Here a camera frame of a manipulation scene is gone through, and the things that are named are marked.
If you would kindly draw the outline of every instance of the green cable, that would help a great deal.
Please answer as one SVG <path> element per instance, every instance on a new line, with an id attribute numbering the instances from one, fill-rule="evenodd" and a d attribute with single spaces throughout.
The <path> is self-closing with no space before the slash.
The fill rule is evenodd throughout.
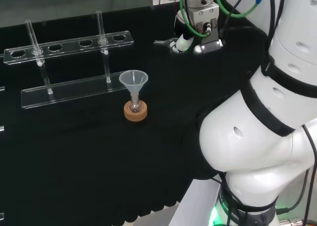
<path id="1" fill-rule="evenodd" d="M 183 16 L 183 20 L 185 22 L 185 24 L 187 25 L 187 27 L 189 28 L 190 31 L 192 31 L 193 34 L 199 36 L 199 37 L 202 37 L 202 38 L 205 38 L 205 37 L 208 37 L 207 34 L 201 34 L 201 33 L 198 33 L 195 29 L 193 29 L 193 27 L 188 23 L 187 21 L 187 18 L 185 16 L 185 13 L 184 13 L 184 8 L 183 8 L 183 0 L 179 0 L 179 6 L 180 6 L 180 12 L 182 13 L 182 16 Z"/>
<path id="2" fill-rule="evenodd" d="M 226 15 L 230 14 L 230 12 L 228 10 L 226 10 L 226 8 L 222 5 L 220 0 L 217 0 L 217 3 L 220 7 L 220 9 L 222 10 L 223 13 L 225 13 Z M 247 12 L 242 13 L 242 14 L 231 14 L 230 17 L 233 18 L 244 18 L 246 17 L 248 14 L 250 14 L 258 5 L 255 4 L 251 9 L 249 9 Z"/>

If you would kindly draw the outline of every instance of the test tube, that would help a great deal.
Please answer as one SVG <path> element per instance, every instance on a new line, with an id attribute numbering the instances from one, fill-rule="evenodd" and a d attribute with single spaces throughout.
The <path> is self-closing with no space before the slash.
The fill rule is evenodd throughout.
<path id="1" fill-rule="evenodd" d="M 33 46 L 32 53 L 35 55 L 36 63 L 37 63 L 37 65 L 40 68 L 41 75 L 42 75 L 44 84 L 45 84 L 45 86 L 47 88 L 47 91 L 51 95 L 51 94 L 53 94 L 53 91 L 52 91 L 52 88 L 51 88 L 51 83 L 50 83 L 50 80 L 49 80 L 49 76 L 48 76 L 48 74 L 46 72 L 46 68 L 45 68 L 45 64 L 44 64 L 45 61 L 44 61 L 44 58 L 42 56 L 42 50 L 40 49 L 38 41 L 36 40 L 35 33 L 34 33 L 34 30 L 33 30 L 33 27 L 32 27 L 32 23 L 31 23 L 30 20 L 26 20 L 25 21 L 25 25 L 26 25 L 26 28 L 28 30 L 28 33 L 29 33 L 29 36 L 30 36 L 30 40 L 31 40 L 31 43 L 32 43 L 32 46 Z"/>
<path id="2" fill-rule="evenodd" d="M 99 40 L 100 44 L 106 44 L 108 40 L 105 37 L 104 23 L 103 23 L 103 14 L 100 10 L 97 12 L 97 20 L 98 20 L 98 29 L 99 29 Z"/>
<path id="3" fill-rule="evenodd" d="M 105 37 L 105 30 L 104 30 L 104 22 L 103 22 L 103 14 L 100 10 L 96 12 L 97 14 L 97 20 L 98 20 L 98 29 L 99 29 L 99 40 L 98 43 L 100 44 L 106 44 L 108 42 L 107 38 Z M 105 69 L 105 74 L 106 74 L 106 81 L 107 83 L 111 82 L 110 78 L 110 69 L 109 69 L 109 62 L 108 62 L 108 49 L 103 48 L 101 49 L 101 53 L 103 56 L 103 61 L 104 61 L 104 69 Z"/>
<path id="4" fill-rule="evenodd" d="M 111 82 L 111 78 L 110 78 L 110 69 L 109 69 L 109 61 L 108 61 L 108 49 L 102 49 L 102 56 L 103 56 L 103 61 L 104 61 L 104 68 L 105 68 L 105 74 L 106 74 L 106 81 L 107 83 Z"/>

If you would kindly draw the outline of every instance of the black table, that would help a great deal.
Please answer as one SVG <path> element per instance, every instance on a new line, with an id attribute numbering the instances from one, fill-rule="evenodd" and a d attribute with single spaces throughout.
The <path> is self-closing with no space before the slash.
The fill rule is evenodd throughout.
<path id="1" fill-rule="evenodd" d="M 43 85 L 34 62 L 0 63 L 0 212 L 6 226 L 120 226 L 180 201 L 200 163 L 195 117 L 239 89 L 261 62 L 265 38 L 229 33 L 204 56 L 170 55 L 154 40 L 173 36 L 174 7 L 104 14 L 105 32 L 129 30 L 134 47 L 110 53 L 110 71 L 149 75 L 140 92 L 149 114 L 128 122 L 127 90 L 23 110 L 22 89 Z M 94 15 L 35 23 L 39 43 L 98 33 Z M 0 50 L 29 45 L 24 25 L 0 29 Z M 103 74 L 98 52 L 46 61 L 51 83 Z"/>

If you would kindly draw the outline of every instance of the acrylic test tube rack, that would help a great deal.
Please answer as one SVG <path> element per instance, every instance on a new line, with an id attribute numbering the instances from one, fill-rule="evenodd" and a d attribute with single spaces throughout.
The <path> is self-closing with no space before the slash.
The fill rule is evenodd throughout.
<path id="1" fill-rule="evenodd" d="M 125 89 L 119 81 L 121 72 L 110 73 L 108 52 L 134 43 L 129 31 L 105 34 L 101 11 L 97 11 L 99 35 L 38 44 L 32 23 L 26 27 L 32 45 L 4 50 L 3 62 L 9 65 L 36 61 L 44 86 L 21 91 L 21 106 L 24 109 L 80 99 Z M 45 67 L 45 59 L 64 55 L 99 50 L 104 62 L 105 74 L 91 78 L 51 84 Z"/>

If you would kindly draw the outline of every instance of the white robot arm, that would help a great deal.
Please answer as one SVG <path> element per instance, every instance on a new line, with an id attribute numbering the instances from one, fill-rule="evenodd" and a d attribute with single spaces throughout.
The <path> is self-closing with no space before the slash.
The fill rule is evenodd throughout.
<path id="1" fill-rule="evenodd" d="M 190 16 L 191 24 L 200 33 L 207 33 L 208 37 L 202 38 L 201 44 L 195 47 L 195 53 L 207 53 L 222 47 L 222 42 L 218 37 L 217 19 L 219 17 L 219 6 L 214 3 L 213 0 L 187 0 L 188 15 Z M 176 43 L 171 44 L 174 52 L 182 53 L 189 49 L 193 42 L 193 34 L 190 32 L 185 25 L 184 19 L 182 18 L 182 12 L 179 11 L 175 19 L 175 29 L 185 32 L 180 35 L 179 40 Z"/>
<path id="2" fill-rule="evenodd" d="M 266 217 L 259 226 L 279 225 L 275 209 L 274 215 L 268 212 L 283 188 L 315 162 L 301 126 L 307 124 L 317 141 L 316 27 L 317 0 L 286 0 L 267 60 L 201 126 L 204 157 L 227 172 L 228 187 L 239 201 L 259 209 L 251 221 Z M 219 194 L 216 207 L 225 224 L 223 198 Z M 231 212 L 231 225 L 238 218 Z"/>

